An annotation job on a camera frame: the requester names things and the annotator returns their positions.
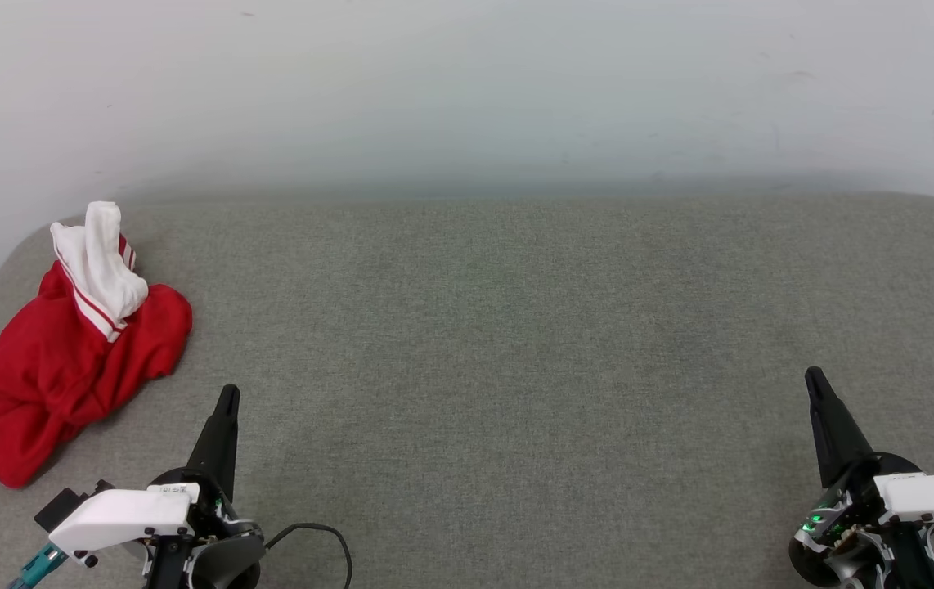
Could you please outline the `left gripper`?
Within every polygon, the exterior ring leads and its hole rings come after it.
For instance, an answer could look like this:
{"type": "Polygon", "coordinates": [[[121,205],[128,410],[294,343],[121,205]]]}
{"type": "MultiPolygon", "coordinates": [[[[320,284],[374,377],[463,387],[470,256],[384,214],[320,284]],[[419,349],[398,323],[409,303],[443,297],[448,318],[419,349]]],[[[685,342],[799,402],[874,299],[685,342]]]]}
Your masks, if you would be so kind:
{"type": "Polygon", "coordinates": [[[186,467],[170,470],[149,491],[186,493],[186,525],[153,532],[146,548],[146,588],[257,588],[265,555],[263,532],[234,511],[241,391],[225,384],[186,467]]]}

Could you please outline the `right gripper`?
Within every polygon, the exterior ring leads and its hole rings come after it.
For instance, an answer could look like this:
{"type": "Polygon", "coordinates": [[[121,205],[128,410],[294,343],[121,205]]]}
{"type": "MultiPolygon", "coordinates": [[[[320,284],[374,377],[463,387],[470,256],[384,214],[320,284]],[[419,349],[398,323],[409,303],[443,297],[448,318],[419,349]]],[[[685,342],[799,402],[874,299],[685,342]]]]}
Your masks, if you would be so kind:
{"type": "Polygon", "coordinates": [[[805,371],[823,496],[788,545],[793,570],[819,588],[923,588],[926,551],[917,524],[890,517],[876,476],[918,474],[909,460],[874,452],[819,366],[805,371]]]}

